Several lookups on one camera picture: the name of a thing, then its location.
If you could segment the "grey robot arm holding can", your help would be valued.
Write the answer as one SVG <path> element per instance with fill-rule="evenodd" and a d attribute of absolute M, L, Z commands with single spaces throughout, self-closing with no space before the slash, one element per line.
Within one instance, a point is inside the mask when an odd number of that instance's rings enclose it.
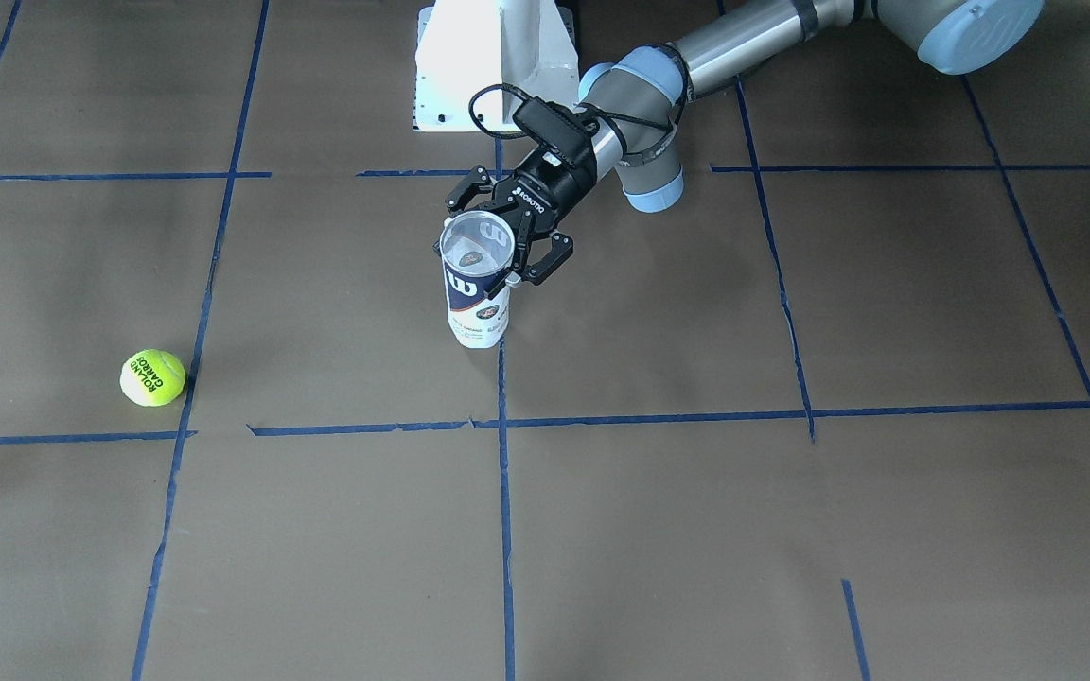
<path fill-rule="evenodd" d="M 496 217 L 509 254 L 485 297 L 540 284 L 570 257 L 558 224 L 610 172 L 641 212 L 683 191 L 675 150 L 685 108 L 796 44 L 874 19 L 929 66 L 976 72 L 1020 42 L 1042 1 L 747 1 L 674 42 L 578 66 L 574 1 L 437 1 L 419 16 L 413 124 L 534 143 L 509 177 L 475 166 L 445 200 L 446 227 Z"/>

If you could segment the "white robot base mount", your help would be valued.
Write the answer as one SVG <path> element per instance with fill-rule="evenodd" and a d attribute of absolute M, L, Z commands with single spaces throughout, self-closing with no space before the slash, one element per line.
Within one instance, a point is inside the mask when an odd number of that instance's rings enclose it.
<path fill-rule="evenodd" d="M 512 132 L 509 83 L 546 102 L 579 100 L 578 11 L 571 1 L 433 1 L 417 12 L 413 130 Z"/>

